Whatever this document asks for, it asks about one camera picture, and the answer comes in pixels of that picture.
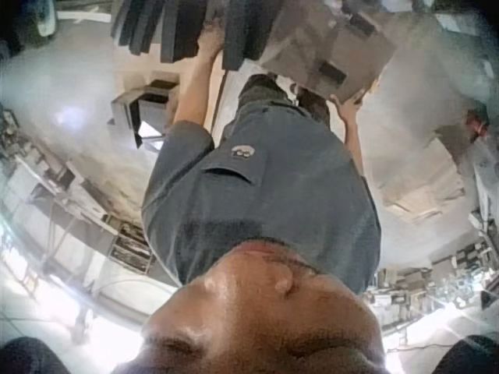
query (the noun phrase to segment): blue shirt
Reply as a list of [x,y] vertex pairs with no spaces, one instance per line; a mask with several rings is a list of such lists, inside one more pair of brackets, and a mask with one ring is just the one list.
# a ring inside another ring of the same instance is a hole
[[366,290],[380,258],[380,226],[344,144],[308,112],[246,105],[214,148],[200,125],[169,129],[143,202],[151,248],[180,284],[235,245],[270,237],[310,265]]

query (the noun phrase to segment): floor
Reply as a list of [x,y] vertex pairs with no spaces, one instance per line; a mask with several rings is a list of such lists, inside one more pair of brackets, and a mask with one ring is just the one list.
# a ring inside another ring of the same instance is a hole
[[66,326],[71,323],[68,304],[75,301],[55,295],[42,296],[40,291],[35,301],[0,262],[0,346],[17,337],[35,337],[46,343],[72,374],[108,374],[118,363],[136,356],[142,342],[139,334],[101,317],[94,320],[87,342],[74,344]]
[[17,337],[46,343],[73,374],[105,373],[88,351],[71,342],[69,331],[46,313],[0,263],[0,345]]
[[[499,302],[482,311],[478,307],[471,307],[463,311],[454,311],[454,317],[440,324],[428,337],[412,344],[414,347],[426,347],[430,344],[449,346],[469,335],[483,335],[492,340],[499,341]],[[399,370],[392,374],[427,374],[432,372],[438,362],[444,357],[449,347],[428,347],[413,351],[388,354],[393,362],[399,360]]]
[[[366,98],[358,121],[366,177],[383,228],[381,266],[399,268],[429,266],[432,259],[476,240],[467,218],[472,203],[466,199],[451,212],[419,226],[388,213],[380,200],[379,186],[428,144],[435,129],[457,125],[473,103],[459,92],[439,58],[438,51],[447,42],[436,21],[410,25],[405,37],[397,35],[398,52],[385,69],[379,89]],[[182,75],[188,62],[161,65],[154,56],[134,58],[127,50],[113,47],[109,29],[103,23],[62,22],[47,47],[25,51],[3,69],[0,100],[14,110],[29,134],[62,159],[72,160],[123,217],[138,221],[155,156],[136,150],[129,136],[109,132],[109,103],[154,74],[168,70]],[[226,96],[237,95],[252,71],[245,69],[246,74],[228,80],[233,88]],[[227,119],[230,108],[233,111],[231,105],[224,111]],[[332,129],[343,136],[337,119]]]

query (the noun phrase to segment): man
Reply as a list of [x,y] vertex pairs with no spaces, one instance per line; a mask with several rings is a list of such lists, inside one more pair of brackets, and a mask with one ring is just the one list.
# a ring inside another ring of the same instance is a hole
[[251,77],[215,149],[202,124],[222,44],[220,27],[202,33],[143,203],[147,239],[184,286],[123,370],[383,371],[377,321],[355,295],[380,255],[359,97],[336,103],[344,145],[324,100],[299,90],[296,108],[271,77]]

